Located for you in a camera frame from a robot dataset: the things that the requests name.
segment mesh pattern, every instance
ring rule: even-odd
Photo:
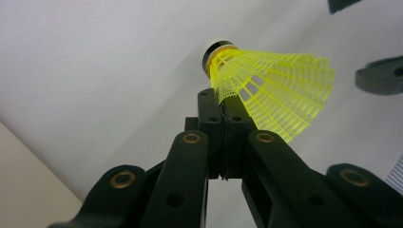
[[[286,142],[300,134],[324,107],[334,71],[311,54],[228,49],[210,66],[211,86],[222,102],[239,95],[258,129]]]

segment black plastic part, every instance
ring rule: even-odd
[[[272,141],[260,141],[260,133],[271,135]],[[250,165],[243,178],[248,189],[244,194],[259,227],[364,227],[280,136],[253,131],[248,139]],[[270,202],[265,210],[259,204],[261,196]]]
[[[355,73],[355,84],[364,91],[379,95],[403,92],[403,56],[368,64]]]
[[[330,13],[344,10],[361,0],[328,0]]]
[[[207,51],[202,56],[202,61],[201,61],[201,66],[202,66],[202,69],[204,70],[204,72],[207,71],[205,67],[206,67],[207,60],[208,60],[208,57],[210,56],[210,54],[213,53],[214,50],[216,50],[217,48],[219,48],[221,46],[227,46],[227,45],[234,45],[234,44],[232,44],[229,41],[218,41],[207,49]]]
[[[224,164],[225,179],[242,178],[242,161],[248,134],[256,130],[255,123],[247,113],[240,97],[226,98],[221,105],[225,122]]]
[[[204,227],[207,147],[207,136],[200,131],[184,131],[175,138],[140,227]]]
[[[111,179],[122,171],[134,173],[135,180],[125,188],[114,188]],[[94,185],[72,221],[56,223],[50,228],[137,227],[148,200],[145,184],[142,168],[130,165],[112,168]]]
[[[338,164],[328,169],[326,180],[370,227],[403,227],[403,198],[374,174]]]
[[[209,139],[209,178],[216,179],[222,172],[224,128],[220,107],[213,88],[205,89],[198,94],[198,110],[199,126],[197,129],[206,134]]]

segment white wall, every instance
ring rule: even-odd
[[[72,219],[78,198],[0,123],[0,227],[48,227]]]

